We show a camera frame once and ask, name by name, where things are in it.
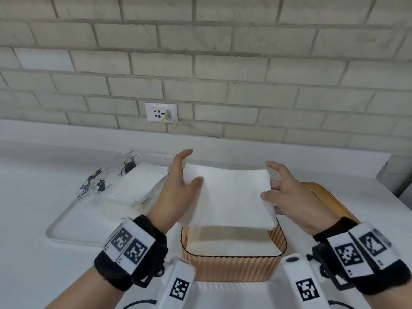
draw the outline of forearm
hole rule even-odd
[[[411,309],[412,280],[406,285],[391,288],[377,295],[365,296],[365,299],[373,309]]]
[[[92,266],[45,309],[113,309],[124,293]]]

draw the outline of qr code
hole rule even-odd
[[[386,247],[372,232],[368,232],[361,236],[359,240],[374,257],[386,250]]]
[[[132,236],[129,232],[126,231],[125,228],[122,228],[110,241],[113,246],[118,250],[121,251],[123,247],[131,240]]]
[[[178,300],[184,300],[186,292],[188,291],[188,287],[189,282],[176,278],[169,296]]]
[[[143,245],[138,239],[133,239],[133,242],[124,251],[125,255],[132,263],[138,265],[142,257],[145,255],[147,247]]]
[[[297,289],[303,301],[312,300],[319,297],[318,290],[313,283],[312,278],[296,282]]]
[[[362,257],[359,255],[358,250],[352,243],[335,247],[335,251],[345,266],[363,263]]]

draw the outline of outlet cover plate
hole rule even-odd
[[[145,103],[146,116],[148,122],[162,123],[167,110],[172,113],[171,120],[178,121],[178,106],[176,104]],[[166,124],[175,124],[175,122],[165,120]]]

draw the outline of person's right hand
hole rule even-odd
[[[287,216],[312,236],[338,222],[340,218],[297,181],[285,165],[267,161],[266,166],[279,172],[282,178],[271,180],[272,190],[260,194],[263,200],[276,204],[276,213]]]

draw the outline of person's left hand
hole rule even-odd
[[[147,218],[163,234],[183,217],[196,192],[202,187],[203,177],[194,178],[188,185],[183,180],[182,161],[192,153],[193,150],[189,149],[175,156],[156,205],[147,214]]]

